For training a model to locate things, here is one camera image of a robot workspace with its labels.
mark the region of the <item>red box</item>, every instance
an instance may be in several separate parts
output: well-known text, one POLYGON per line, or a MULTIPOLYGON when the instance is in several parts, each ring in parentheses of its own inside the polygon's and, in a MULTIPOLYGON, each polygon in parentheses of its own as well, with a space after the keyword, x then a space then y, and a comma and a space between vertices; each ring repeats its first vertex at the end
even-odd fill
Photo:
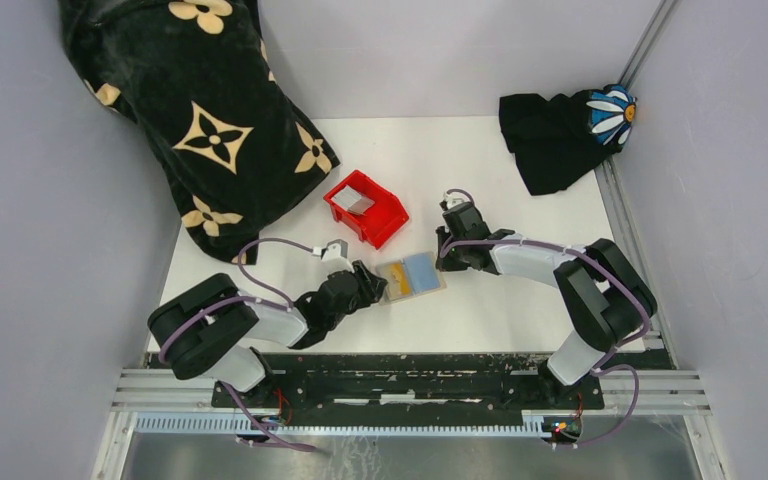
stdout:
POLYGON ((410 219, 405 207, 402 206, 402 202, 399 201, 399 197, 373 182, 359 170, 350 173, 323 198, 328 202, 328 205, 331 205, 331 214, 335 221, 348 225, 358 234, 361 241, 372 244, 376 250, 380 249, 410 219), (355 215, 343 210, 332 199, 346 185, 369 198, 375 204, 369 207, 369 210, 363 215, 355 215))

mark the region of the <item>blue daisy patch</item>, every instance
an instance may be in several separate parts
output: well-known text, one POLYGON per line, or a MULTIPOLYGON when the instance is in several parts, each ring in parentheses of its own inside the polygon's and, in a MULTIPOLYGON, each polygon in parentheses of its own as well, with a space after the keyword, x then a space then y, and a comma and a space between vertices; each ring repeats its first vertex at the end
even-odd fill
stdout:
POLYGON ((590 101, 590 133, 602 145, 616 143, 622 147, 631 133, 631 122, 637 109, 637 99, 620 85, 607 91, 592 92, 590 101))

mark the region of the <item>white tabletop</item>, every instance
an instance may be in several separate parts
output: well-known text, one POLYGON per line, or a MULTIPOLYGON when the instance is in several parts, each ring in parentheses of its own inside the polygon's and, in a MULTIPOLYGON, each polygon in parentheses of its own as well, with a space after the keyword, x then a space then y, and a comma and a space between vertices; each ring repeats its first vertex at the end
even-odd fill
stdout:
MULTIPOLYGON (((544 197, 528 194, 499 133, 496 117, 378 118, 318 120, 343 165, 295 209, 261 232, 309 246, 335 238, 349 242, 349 259, 370 268, 385 261, 436 249, 434 229, 443 224, 439 202, 449 188, 463 188, 490 226, 562 244, 589 244, 611 238, 602 197, 591 173, 567 191, 544 197), (409 223, 376 251, 347 226, 335 223, 323 195, 358 169, 396 194, 409 223)), ((320 262, 279 244, 261 245, 259 278, 297 298, 325 279, 320 262)), ((238 286, 275 299, 250 284, 235 266, 213 260, 182 230, 172 257, 162 301, 208 276, 225 272, 238 286)), ((557 289, 523 278, 481 272, 447 273, 447 288, 346 317, 322 343, 321 353, 514 352, 557 349, 572 325, 557 289)), ((261 351, 285 352, 255 342, 261 351)), ((629 345, 641 350, 640 341, 629 345)), ((149 351, 157 351, 151 342, 149 351)))

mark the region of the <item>purple-gray wall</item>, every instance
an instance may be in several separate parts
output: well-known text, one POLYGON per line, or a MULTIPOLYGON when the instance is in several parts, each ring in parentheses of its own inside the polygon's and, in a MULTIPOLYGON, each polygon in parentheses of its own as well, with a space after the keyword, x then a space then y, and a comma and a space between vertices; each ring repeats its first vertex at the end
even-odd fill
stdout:
POLYGON ((88 478, 159 299, 167 190, 72 71, 56 2, 0 0, 0 479, 88 478))
POLYGON ((678 359, 768 478, 768 2, 681 2, 632 91, 616 160, 678 359))
POLYGON ((314 118, 496 115, 616 82, 658 0, 261 2, 278 83, 314 118))

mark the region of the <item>black cloth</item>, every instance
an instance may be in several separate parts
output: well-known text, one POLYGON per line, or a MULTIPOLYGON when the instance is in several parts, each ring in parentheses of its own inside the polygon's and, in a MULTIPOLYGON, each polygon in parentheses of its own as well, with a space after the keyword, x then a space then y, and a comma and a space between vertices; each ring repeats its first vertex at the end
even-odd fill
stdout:
POLYGON ((547 195, 565 190, 621 151, 634 111, 634 97, 619 85, 548 101, 536 93, 518 94, 499 100, 499 125, 529 193, 547 195), (594 133, 604 120, 611 128, 594 133))
POLYGON ((275 83, 256 0, 59 1, 70 62, 103 105, 142 129, 208 255, 237 261, 339 165, 275 83))

